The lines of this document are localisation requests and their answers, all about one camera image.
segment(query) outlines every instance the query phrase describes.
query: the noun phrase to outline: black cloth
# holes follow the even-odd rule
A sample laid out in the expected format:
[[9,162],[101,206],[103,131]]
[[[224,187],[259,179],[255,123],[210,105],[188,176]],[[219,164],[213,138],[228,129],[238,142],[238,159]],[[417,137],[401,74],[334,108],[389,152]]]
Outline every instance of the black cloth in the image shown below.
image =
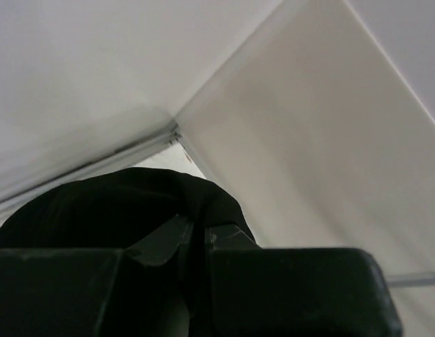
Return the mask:
[[126,248],[176,214],[195,226],[235,224],[253,239],[238,202],[185,173],[127,168],[56,187],[0,228],[0,248]]

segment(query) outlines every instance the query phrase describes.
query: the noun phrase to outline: dark clothing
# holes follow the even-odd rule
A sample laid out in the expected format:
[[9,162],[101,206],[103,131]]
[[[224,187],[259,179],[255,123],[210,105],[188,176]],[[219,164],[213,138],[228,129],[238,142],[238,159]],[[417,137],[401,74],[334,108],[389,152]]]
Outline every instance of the dark clothing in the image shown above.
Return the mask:
[[128,168],[54,188],[0,228],[0,248],[126,248],[176,214],[195,225],[235,224],[253,238],[238,202],[184,173]]

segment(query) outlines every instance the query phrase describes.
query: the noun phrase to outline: black fabric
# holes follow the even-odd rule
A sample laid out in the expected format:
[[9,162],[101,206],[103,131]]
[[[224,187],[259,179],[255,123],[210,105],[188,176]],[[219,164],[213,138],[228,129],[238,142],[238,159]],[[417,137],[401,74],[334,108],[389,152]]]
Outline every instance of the black fabric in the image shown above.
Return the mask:
[[126,248],[175,214],[195,225],[235,224],[253,239],[238,202],[215,183],[153,168],[61,185],[16,211],[0,248]]

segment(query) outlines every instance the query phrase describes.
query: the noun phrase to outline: white panel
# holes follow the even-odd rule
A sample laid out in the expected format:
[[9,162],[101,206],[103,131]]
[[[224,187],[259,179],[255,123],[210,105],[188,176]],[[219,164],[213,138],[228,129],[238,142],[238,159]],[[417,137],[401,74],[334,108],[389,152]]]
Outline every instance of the white panel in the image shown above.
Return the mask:
[[349,0],[435,119],[435,0]]
[[[388,274],[435,270],[435,124],[343,1],[291,8],[225,68],[180,132],[262,244],[357,246]],[[435,336],[435,298],[399,298],[409,336]]]
[[280,0],[0,0],[0,200],[150,136]]

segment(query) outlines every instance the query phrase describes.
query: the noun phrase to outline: beige wall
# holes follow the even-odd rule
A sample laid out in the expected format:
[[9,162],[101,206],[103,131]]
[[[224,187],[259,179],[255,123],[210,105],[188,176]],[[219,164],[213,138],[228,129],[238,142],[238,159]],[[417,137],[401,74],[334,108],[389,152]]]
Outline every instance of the beige wall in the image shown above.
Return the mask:
[[[342,1],[291,12],[211,86],[180,119],[183,143],[261,244],[357,246],[388,274],[435,270],[435,124]],[[435,289],[394,294],[407,336],[435,336]]]

